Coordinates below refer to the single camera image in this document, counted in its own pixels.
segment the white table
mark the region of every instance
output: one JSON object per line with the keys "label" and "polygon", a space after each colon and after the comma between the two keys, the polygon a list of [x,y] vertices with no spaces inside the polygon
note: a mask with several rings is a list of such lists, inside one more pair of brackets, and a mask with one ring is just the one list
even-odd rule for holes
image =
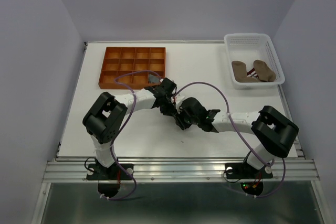
{"label": "white table", "polygon": [[[186,43],[89,43],[75,95],[72,101],[64,135],[58,153],[59,159],[95,156],[92,140],[82,119],[97,97],[104,91],[125,94],[128,90],[101,90],[98,86],[106,47],[165,47],[166,77],[178,88],[194,81],[209,82],[227,96],[232,112],[257,111],[271,105],[285,113],[277,88],[236,90],[228,71],[225,45]],[[184,90],[185,96],[197,98],[207,109],[225,109],[225,103],[216,90],[195,85]],[[252,147],[258,139],[245,134]],[[245,157],[248,148],[234,132],[206,133],[197,126],[181,131],[174,119],[163,116],[158,109],[142,110],[133,114],[115,143],[118,157]],[[297,157],[293,146],[289,157]]]}

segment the white bin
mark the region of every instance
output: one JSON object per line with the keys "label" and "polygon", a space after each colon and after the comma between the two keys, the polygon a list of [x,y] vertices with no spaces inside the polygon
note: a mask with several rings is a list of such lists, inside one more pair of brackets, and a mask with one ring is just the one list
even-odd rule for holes
{"label": "white bin", "polygon": [[[236,89],[270,88],[283,84],[285,76],[282,71],[277,53],[270,37],[266,34],[227,34],[224,37],[226,53],[229,59],[229,68],[234,87]],[[239,60],[246,64],[247,71],[253,68],[255,60],[266,62],[268,67],[276,74],[274,82],[243,83],[235,79],[232,61]]]}

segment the white arm segment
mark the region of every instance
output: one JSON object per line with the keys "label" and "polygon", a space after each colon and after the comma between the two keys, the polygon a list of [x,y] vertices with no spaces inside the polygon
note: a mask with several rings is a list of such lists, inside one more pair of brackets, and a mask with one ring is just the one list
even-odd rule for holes
{"label": "white arm segment", "polygon": [[[253,134],[253,131],[251,130],[252,122],[257,120],[259,112],[232,113],[231,117],[241,133]],[[218,132],[235,131],[226,112],[217,113],[212,125]],[[275,156],[270,154],[262,144],[259,144],[256,148],[254,148],[254,151],[265,162],[270,162],[275,158]],[[247,163],[257,170],[260,170],[264,166],[264,164],[253,153],[249,154]]]}
{"label": "white arm segment", "polygon": [[[156,98],[154,97],[152,92],[146,89],[142,89],[136,92],[135,95],[136,95],[136,103],[134,112],[142,109],[151,109],[153,107]],[[118,102],[126,105],[127,107],[126,115],[131,112],[134,103],[134,96],[132,94],[115,95],[114,98]],[[91,136],[91,138],[93,140],[93,144],[95,145],[96,149],[96,159],[104,167],[107,168],[110,167],[114,163],[110,150],[111,141],[105,144],[100,144],[93,135]]]}

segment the brown wooden organizer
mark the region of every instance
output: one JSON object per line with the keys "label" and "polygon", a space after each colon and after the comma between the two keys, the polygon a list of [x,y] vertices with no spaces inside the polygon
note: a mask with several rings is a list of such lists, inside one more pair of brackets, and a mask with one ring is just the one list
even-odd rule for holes
{"label": "brown wooden organizer", "polygon": [[[116,84],[114,79],[140,70],[152,70],[164,78],[165,63],[165,47],[107,47],[98,85],[101,89],[126,89]],[[120,78],[118,82],[125,83],[133,89],[156,85],[148,82],[148,75],[148,72],[135,73]]]}

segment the wall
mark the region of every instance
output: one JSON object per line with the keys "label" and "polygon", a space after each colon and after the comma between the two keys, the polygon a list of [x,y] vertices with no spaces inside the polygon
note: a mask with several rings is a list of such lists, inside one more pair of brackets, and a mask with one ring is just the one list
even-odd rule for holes
{"label": "wall", "polygon": [[85,41],[275,34],[294,0],[63,0]]}
{"label": "wall", "polygon": [[30,223],[83,42],[61,0],[0,0],[0,223]]}
{"label": "wall", "polygon": [[336,0],[295,0],[274,37],[300,142],[336,216]]}

